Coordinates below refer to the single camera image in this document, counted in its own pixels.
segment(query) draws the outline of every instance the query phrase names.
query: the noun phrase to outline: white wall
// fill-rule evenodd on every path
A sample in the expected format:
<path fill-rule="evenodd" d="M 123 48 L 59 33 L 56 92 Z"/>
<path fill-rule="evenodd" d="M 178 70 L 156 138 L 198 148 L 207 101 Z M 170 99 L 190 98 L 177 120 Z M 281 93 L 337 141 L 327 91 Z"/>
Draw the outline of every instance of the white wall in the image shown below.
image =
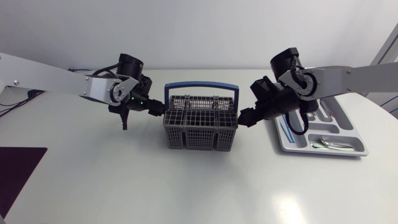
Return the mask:
<path fill-rule="evenodd" d="M 397 0 L 0 0 L 0 52 L 100 68 L 121 52 L 145 68 L 269 68 L 297 47 L 304 66 L 369 65 Z"/>

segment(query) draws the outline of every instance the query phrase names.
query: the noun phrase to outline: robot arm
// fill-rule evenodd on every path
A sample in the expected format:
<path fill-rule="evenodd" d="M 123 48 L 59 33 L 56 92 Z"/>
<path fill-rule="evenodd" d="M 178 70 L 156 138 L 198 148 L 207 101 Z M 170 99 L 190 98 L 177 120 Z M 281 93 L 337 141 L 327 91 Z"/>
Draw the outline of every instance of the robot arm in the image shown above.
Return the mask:
<path fill-rule="evenodd" d="M 116 65 L 82 75 L 0 53 L 0 80 L 8 86 L 67 93 L 107 104 L 110 112 L 120 114 L 126 130 L 129 110 L 149 110 L 154 116 L 164 113 L 162 102 L 149 99 L 152 80 L 141 73 L 142 66 L 140 60 L 121 54 Z M 116 74 L 111 71 L 114 68 L 118 68 Z"/>
<path fill-rule="evenodd" d="M 251 90 L 257 98 L 256 108 L 242 110 L 239 124 L 250 127 L 262 119 L 274 119 L 282 114 L 289 119 L 290 111 L 300 109 L 304 130 L 292 131 L 303 134 L 308 129 L 306 114 L 318 109 L 316 99 L 350 92 L 398 91 L 397 62 L 359 68 L 303 68 L 299 52 L 291 48 L 276 55 L 271 60 L 271 68 L 280 85 L 268 77 L 255 81 Z"/>

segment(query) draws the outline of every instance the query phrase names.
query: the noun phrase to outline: black mat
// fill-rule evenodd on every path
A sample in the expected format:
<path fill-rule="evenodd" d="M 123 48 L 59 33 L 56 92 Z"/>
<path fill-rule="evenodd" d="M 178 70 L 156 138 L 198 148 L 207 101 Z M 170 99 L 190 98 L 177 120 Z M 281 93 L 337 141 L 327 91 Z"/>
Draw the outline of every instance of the black mat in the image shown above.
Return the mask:
<path fill-rule="evenodd" d="M 0 147 L 0 215 L 6 217 L 47 148 Z"/>

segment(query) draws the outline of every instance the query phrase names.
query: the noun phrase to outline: dishwasher cutlery basket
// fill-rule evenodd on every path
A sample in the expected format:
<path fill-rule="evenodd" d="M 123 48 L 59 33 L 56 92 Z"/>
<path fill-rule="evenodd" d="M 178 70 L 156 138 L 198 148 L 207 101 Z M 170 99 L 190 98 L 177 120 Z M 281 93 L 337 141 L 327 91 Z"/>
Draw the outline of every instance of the dishwasher cutlery basket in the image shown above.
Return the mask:
<path fill-rule="evenodd" d="M 213 87 L 234 91 L 234 98 L 220 96 L 171 96 L 183 87 Z M 239 87 L 218 82 L 177 82 L 165 85 L 164 128 L 169 148 L 230 151 L 238 128 Z"/>

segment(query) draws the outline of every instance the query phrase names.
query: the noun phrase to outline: spoon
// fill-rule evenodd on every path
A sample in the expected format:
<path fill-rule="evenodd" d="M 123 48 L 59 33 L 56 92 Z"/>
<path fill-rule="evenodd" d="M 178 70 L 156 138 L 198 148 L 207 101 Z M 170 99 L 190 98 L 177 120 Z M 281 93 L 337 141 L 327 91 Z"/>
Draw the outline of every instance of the spoon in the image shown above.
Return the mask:
<path fill-rule="evenodd" d="M 351 147 L 351 146 L 346 146 L 346 145 L 343 145 L 343 144 L 330 143 L 330 142 L 327 142 L 327 141 L 325 141 L 325 140 L 323 140 L 323 139 L 321 139 L 321 142 L 322 142 L 325 146 Z"/>
<path fill-rule="evenodd" d="M 334 149 L 340 151 L 354 151 L 352 147 L 335 147 L 335 146 L 326 146 L 320 142 L 311 143 L 311 146 L 315 149 Z"/>

